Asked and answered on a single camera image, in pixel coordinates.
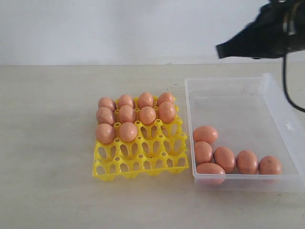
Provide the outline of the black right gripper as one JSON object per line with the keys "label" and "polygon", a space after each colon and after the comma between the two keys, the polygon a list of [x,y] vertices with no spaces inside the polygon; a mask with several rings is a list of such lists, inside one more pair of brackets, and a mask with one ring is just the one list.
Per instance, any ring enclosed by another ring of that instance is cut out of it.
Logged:
{"label": "black right gripper", "polygon": [[290,19],[294,0],[270,0],[259,9],[253,23],[247,24],[228,41],[216,45],[219,59],[252,57],[276,59],[295,52],[292,44]]}

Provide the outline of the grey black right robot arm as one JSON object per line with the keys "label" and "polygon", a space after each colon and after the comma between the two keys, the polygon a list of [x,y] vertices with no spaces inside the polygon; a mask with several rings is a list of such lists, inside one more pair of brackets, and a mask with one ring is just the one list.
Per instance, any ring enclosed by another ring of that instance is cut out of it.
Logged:
{"label": "grey black right robot arm", "polygon": [[218,44],[220,59],[277,59],[305,49],[305,2],[270,0],[255,20],[230,40]]}

